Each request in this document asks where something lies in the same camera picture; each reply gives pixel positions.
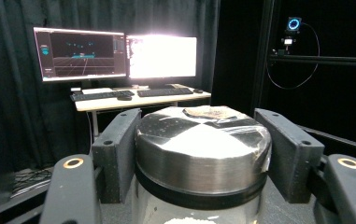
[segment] black fabric backdrop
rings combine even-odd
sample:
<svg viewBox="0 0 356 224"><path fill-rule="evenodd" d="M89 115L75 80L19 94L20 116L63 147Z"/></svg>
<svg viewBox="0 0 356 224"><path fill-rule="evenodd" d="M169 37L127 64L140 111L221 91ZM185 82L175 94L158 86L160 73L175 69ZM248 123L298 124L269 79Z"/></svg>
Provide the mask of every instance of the black fabric backdrop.
<svg viewBox="0 0 356 224"><path fill-rule="evenodd" d="M33 27L196 36L192 86L212 89L220 0L0 0L0 148L15 170L88 153L85 113L71 83L43 84Z"/></svg>

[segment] monitor screen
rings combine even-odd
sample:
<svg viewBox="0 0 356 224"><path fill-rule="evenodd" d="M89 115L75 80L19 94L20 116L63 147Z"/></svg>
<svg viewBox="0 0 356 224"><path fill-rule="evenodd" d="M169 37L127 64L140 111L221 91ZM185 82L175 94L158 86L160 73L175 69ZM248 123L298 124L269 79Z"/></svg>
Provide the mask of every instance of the monitor screen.
<svg viewBox="0 0 356 224"><path fill-rule="evenodd" d="M195 77L195 37L128 35L129 78Z"/></svg>
<svg viewBox="0 0 356 224"><path fill-rule="evenodd" d="M126 77L123 33L34 28L43 82Z"/></svg>

